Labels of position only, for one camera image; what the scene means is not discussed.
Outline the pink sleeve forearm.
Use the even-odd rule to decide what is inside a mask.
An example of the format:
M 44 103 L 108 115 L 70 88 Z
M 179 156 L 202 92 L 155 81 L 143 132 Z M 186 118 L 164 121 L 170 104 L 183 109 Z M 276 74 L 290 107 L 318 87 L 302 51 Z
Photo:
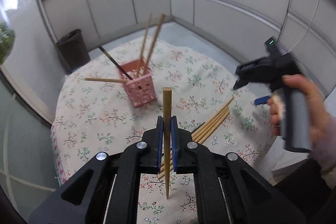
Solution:
M 312 158 L 318 162 L 322 172 L 335 166 L 335 117 L 330 117 L 326 132 L 313 146 Z

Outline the person's right hand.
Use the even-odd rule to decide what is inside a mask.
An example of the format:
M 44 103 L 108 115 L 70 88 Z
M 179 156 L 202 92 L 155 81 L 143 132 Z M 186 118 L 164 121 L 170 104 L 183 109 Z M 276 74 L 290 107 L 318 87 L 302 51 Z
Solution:
M 332 116 L 314 83 L 303 75 L 282 76 L 284 87 L 268 99 L 270 123 L 286 149 L 309 151 L 327 135 Z

